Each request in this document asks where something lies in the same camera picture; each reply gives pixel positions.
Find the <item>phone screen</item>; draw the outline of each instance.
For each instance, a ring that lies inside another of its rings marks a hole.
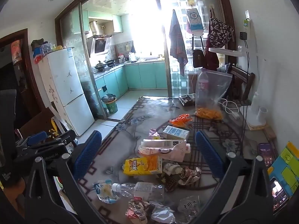
[[[273,197],[273,212],[276,213],[288,202],[289,198],[276,178],[271,179],[270,183]]]
[[[266,167],[270,167],[273,163],[273,150],[270,143],[259,144],[259,155],[263,157]]]

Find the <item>floral tablecloth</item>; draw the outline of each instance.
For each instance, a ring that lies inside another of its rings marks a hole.
[[[185,155],[181,166],[190,169],[199,167],[202,173],[198,182],[166,193],[170,202],[178,203],[181,199],[192,195],[198,195],[202,202],[206,202],[218,184],[219,180],[212,176],[201,153],[196,149],[194,137],[198,130],[204,130],[211,140],[218,142],[227,151],[235,151],[246,158],[254,158],[257,153],[257,143],[266,141],[263,133],[248,132],[249,138],[246,134],[241,144],[239,136],[242,121],[236,121],[227,114],[224,114],[223,121],[210,121],[195,117],[195,107],[183,107],[178,99],[141,97],[124,119],[103,140],[88,173],[79,181],[88,198],[109,223],[131,223],[125,217],[128,199],[120,198],[113,205],[105,204],[92,190],[93,182],[111,179],[112,182],[117,183],[138,181],[158,183],[154,175],[138,177],[124,175],[122,166],[126,159],[139,157],[138,146],[143,139],[148,138],[149,129],[154,128],[161,133],[167,125],[170,125],[169,119],[176,118],[183,113],[192,116],[192,128],[187,140],[187,143],[191,145],[191,153]]]

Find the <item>orange snack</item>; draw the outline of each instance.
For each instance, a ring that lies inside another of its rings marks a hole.
[[[219,110],[212,110],[208,108],[198,108],[195,111],[195,115],[200,118],[204,119],[215,119],[215,120],[222,120],[222,113]]]
[[[127,175],[162,173],[162,159],[157,155],[127,159],[123,169]]]
[[[181,114],[175,119],[170,119],[169,122],[175,127],[187,128],[187,123],[192,121],[189,114]]]

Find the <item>yellow snack box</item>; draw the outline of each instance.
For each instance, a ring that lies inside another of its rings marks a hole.
[[[127,159],[124,174],[147,175],[162,173],[162,158],[157,155]]]

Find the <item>charging cable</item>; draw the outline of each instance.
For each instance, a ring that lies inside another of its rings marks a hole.
[[[224,100],[224,102],[223,103],[218,102],[218,103],[221,104],[224,107],[225,112],[232,115],[235,119],[238,119],[240,117],[239,114],[238,114],[240,112],[240,109],[238,108],[237,104],[233,101],[228,101],[227,99],[221,99],[221,100]],[[227,106],[228,103],[233,103],[236,107],[235,108],[230,108],[230,107]]]

